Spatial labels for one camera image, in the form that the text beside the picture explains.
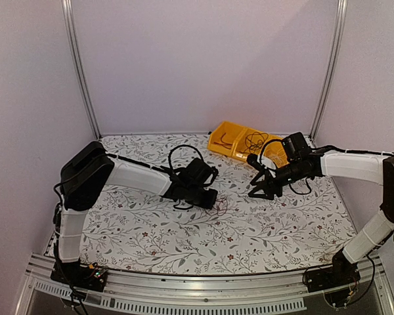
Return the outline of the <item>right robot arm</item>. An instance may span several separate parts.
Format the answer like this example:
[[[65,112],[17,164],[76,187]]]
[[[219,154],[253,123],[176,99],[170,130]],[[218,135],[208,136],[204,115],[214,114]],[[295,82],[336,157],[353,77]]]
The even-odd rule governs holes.
[[[249,154],[246,161],[257,175],[250,184],[249,196],[273,200],[282,196],[284,186],[316,177],[344,177],[376,183],[383,188],[383,201],[376,215],[332,258],[326,273],[332,286],[340,286],[351,277],[352,268],[364,256],[379,247],[394,232],[394,152],[344,150],[332,145],[312,148],[301,133],[279,142],[287,165],[267,167],[261,154]]]

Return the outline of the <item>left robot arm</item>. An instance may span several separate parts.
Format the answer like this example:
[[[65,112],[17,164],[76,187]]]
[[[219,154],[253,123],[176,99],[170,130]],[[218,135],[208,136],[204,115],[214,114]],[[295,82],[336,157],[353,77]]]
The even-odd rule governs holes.
[[[76,264],[83,224],[105,186],[132,188],[211,209],[218,192],[210,186],[218,174],[201,154],[185,167],[154,167],[110,154],[99,141],[90,142],[61,169],[60,181],[53,187],[58,196],[53,222],[58,236],[55,257],[61,262],[59,274],[71,285],[84,280],[84,270]]]

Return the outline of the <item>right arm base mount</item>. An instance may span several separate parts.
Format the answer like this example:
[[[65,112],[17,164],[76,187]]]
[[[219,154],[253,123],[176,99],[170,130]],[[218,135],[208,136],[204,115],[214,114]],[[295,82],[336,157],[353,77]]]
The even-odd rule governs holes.
[[[331,289],[325,293],[324,298],[334,308],[349,305],[360,279],[357,263],[349,262],[342,251],[332,257],[331,266],[308,268],[302,276],[302,282],[310,293]]]

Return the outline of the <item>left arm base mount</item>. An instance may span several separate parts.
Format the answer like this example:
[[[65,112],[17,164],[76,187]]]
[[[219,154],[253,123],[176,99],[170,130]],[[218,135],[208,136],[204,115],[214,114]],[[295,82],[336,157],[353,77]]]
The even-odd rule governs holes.
[[[97,263],[88,266],[77,262],[56,261],[51,279],[62,284],[71,285],[91,291],[103,292],[108,277],[108,268]]]

